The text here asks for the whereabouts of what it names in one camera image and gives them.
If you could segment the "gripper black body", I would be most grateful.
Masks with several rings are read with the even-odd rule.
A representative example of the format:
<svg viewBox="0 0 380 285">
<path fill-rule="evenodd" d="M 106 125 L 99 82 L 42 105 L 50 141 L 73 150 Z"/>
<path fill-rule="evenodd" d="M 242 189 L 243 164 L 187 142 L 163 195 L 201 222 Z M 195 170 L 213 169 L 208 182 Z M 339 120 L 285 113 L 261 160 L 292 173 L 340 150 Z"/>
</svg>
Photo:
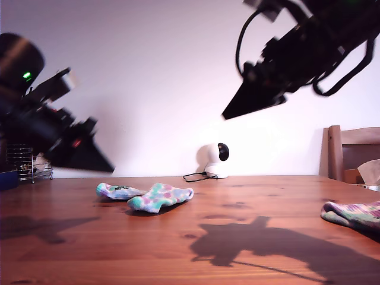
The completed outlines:
<svg viewBox="0 0 380 285">
<path fill-rule="evenodd" d="M 43 135 L 43 155 L 48 152 L 72 152 L 72 142 L 77 138 L 93 137 L 97 119 L 89 117 L 77 122 L 65 108 L 56 110 L 42 106 L 38 109 L 39 118 L 44 123 L 40 127 Z"/>
<path fill-rule="evenodd" d="M 283 37 L 270 39 L 261 59 L 242 66 L 242 83 L 262 82 L 280 89 L 280 99 L 310 85 L 315 77 L 328 72 L 344 52 L 331 38 L 331 32 L 315 17 L 296 24 Z"/>
</svg>

